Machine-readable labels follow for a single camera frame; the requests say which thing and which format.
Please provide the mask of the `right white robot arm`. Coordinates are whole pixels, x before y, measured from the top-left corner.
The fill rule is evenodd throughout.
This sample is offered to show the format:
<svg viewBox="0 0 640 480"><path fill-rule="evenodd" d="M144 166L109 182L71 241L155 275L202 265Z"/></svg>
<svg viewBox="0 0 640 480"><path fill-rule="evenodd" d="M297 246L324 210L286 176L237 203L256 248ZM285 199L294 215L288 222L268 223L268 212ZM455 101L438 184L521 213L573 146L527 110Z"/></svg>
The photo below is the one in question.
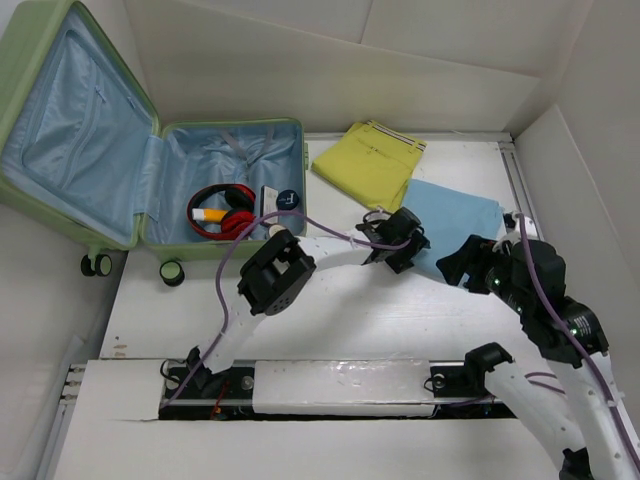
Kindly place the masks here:
<svg viewBox="0 0 640 480"><path fill-rule="evenodd" d="M445 282L493 294L519 317L562 386L570 418L492 342L469 351L464 388L501 400L543 446L562 479L636 479L639 437L613 377L597 315L565 293L566 263L550 244L470 236L436 263Z"/></svg>

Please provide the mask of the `orange white tube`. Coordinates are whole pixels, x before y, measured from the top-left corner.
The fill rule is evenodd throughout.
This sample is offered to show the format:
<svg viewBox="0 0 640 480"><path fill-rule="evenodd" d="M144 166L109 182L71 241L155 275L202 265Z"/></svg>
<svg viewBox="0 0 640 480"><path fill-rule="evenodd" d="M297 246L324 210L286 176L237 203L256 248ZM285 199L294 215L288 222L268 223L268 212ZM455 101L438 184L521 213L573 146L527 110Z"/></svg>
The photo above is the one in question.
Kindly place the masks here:
<svg viewBox="0 0 640 480"><path fill-rule="evenodd" d="M192 219L196 222L204 223L220 224L227 214L227 210L220 209L193 208L191 210Z"/></svg>

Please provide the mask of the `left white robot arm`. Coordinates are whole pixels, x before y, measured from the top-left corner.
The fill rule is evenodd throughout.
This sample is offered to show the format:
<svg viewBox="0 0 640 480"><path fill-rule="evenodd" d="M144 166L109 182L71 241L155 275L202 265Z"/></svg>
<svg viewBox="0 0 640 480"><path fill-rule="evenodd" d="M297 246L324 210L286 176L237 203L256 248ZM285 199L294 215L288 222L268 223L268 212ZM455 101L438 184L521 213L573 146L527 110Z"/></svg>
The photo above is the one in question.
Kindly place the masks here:
<svg viewBox="0 0 640 480"><path fill-rule="evenodd" d="M393 214L376 212L372 220L363 219L346 232L313 224L324 232L322 236L300 237L285 227L271 234L240 268L232 302L225 300L221 287L229 258L220 261L215 290L222 308L221 326L207 348L189 352L183 386L205 397L216 394L240 347L263 320L292 306L313 274L374 263L400 274L430 247L421 221L406 208Z"/></svg>

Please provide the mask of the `light blue cloth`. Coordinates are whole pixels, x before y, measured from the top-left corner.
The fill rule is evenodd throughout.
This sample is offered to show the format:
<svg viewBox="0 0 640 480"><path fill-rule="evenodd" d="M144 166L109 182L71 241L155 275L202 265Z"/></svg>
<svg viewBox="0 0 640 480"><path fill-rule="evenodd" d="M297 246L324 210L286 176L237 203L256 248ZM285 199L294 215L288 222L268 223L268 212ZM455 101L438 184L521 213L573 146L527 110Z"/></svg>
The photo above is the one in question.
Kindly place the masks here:
<svg viewBox="0 0 640 480"><path fill-rule="evenodd" d="M421 180L409 181L402 206L419 218L430 242L414 258L415 268L439 283L445 283L439 259L459 250L472 234L497 239L503 226L504 209L496 200Z"/></svg>

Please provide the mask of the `yellow shorts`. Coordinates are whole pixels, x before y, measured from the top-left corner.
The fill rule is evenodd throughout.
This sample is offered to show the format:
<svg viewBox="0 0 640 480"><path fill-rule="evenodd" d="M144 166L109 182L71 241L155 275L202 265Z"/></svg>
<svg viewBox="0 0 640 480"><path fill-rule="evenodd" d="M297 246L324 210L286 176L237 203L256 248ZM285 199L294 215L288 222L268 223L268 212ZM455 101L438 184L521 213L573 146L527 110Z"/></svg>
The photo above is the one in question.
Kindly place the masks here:
<svg viewBox="0 0 640 480"><path fill-rule="evenodd" d="M426 147L425 141L376 121L358 122L313 160L311 169L368 209L394 212Z"/></svg>

